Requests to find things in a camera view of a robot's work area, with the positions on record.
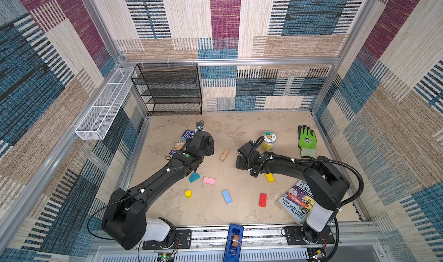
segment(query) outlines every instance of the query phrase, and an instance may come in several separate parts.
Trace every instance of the beige table surface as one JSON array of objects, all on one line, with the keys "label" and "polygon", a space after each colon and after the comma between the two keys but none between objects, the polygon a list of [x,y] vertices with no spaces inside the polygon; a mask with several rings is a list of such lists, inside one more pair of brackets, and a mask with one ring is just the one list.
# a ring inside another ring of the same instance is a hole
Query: beige table surface
[{"label": "beige table surface", "polygon": [[[147,217],[164,217],[176,225],[293,222],[278,199],[298,180],[275,174],[275,181],[269,183],[264,174],[254,178],[248,171],[237,170],[236,150],[249,140],[255,141],[263,132],[273,131],[277,141],[272,152],[300,158],[297,128],[305,124],[318,134],[317,154],[330,158],[308,111],[203,112],[203,115],[196,116],[154,116],[131,186],[141,183],[162,168],[167,163],[165,156],[183,132],[186,129],[194,130],[195,122],[200,120],[205,122],[205,131],[211,133],[215,140],[214,154],[205,156],[197,169],[201,178],[190,183],[188,176],[175,183],[151,206]],[[224,149],[230,152],[225,161],[221,161],[219,157]],[[204,176],[215,178],[215,186],[202,183]],[[187,189],[192,191],[190,199],[184,194]],[[225,189],[228,189],[233,200],[229,204],[222,195]],[[268,195],[266,208],[258,206],[260,193]],[[355,207],[352,204],[344,206],[337,220],[359,221]]]}]

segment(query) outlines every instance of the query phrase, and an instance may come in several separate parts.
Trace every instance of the green glove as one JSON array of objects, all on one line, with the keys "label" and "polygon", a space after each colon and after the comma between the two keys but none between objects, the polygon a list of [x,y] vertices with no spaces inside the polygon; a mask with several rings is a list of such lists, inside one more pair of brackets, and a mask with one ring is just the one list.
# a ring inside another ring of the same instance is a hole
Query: green glove
[{"label": "green glove", "polygon": [[302,149],[302,158],[317,158],[317,137],[310,127],[299,126],[299,148]]}]

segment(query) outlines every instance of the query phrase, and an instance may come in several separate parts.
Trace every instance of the black mesh rack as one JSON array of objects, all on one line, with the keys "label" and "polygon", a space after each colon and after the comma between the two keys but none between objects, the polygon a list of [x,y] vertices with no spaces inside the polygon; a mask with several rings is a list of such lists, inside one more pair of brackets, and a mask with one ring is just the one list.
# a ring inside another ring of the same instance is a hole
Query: black mesh rack
[{"label": "black mesh rack", "polygon": [[136,73],[132,82],[151,116],[202,114],[196,63],[137,64]]}]

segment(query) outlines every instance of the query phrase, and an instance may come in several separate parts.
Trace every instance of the book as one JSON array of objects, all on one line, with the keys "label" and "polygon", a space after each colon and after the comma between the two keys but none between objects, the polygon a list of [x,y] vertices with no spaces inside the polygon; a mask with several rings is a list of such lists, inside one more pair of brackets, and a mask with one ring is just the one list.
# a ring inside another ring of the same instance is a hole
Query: book
[{"label": "book", "polygon": [[178,152],[183,145],[186,143],[186,139],[192,139],[194,137],[195,131],[186,130],[183,132],[182,137],[180,140],[175,144],[174,148],[170,151],[169,155],[174,155],[176,152]]},{"label": "book", "polygon": [[279,202],[298,224],[305,221],[307,214],[315,203],[311,189],[304,181],[299,181],[291,187],[279,199]]}]

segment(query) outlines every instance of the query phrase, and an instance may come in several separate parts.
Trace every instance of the white wire basket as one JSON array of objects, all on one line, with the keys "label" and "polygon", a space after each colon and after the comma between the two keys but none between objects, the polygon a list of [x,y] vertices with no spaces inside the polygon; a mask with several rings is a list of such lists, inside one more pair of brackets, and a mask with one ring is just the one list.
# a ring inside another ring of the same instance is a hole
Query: white wire basket
[{"label": "white wire basket", "polygon": [[82,140],[103,140],[136,78],[134,68],[119,68],[80,121],[75,133]]}]

